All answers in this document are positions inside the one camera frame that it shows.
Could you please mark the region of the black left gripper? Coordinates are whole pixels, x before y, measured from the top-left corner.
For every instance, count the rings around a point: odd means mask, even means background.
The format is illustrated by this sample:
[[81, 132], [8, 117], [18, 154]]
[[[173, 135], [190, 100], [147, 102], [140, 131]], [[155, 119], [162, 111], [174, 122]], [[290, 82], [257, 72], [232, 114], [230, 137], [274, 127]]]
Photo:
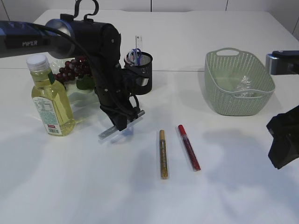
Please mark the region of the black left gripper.
[[100, 109], [107, 114], [112, 121], [112, 124], [117, 128], [118, 131], [122, 131], [127, 128], [128, 122], [135, 120], [140, 112], [139, 105], [133, 107], [133, 111], [135, 113], [134, 116], [128, 115], [119, 108], [114, 108], [103, 104], [100, 104]]

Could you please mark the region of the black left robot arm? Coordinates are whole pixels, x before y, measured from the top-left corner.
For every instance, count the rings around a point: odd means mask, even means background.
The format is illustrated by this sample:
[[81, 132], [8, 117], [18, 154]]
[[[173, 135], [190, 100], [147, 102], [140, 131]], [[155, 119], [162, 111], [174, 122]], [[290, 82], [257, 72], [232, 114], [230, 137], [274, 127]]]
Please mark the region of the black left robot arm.
[[28, 22], [1, 21], [0, 56], [21, 56], [47, 52], [57, 59], [85, 56], [88, 60], [100, 108], [119, 131], [138, 117], [139, 106], [129, 100], [136, 92], [137, 68], [122, 68], [121, 35], [110, 23], [61, 20], [69, 34]]

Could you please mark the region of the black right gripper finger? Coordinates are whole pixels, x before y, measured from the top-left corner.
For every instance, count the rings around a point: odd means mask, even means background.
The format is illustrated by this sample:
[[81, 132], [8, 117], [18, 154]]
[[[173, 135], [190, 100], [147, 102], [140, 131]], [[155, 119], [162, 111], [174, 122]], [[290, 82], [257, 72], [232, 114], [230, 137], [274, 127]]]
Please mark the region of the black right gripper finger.
[[281, 169], [299, 157], [299, 109], [280, 113], [266, 125], [273, 137], [268, 157], [277, 169]]

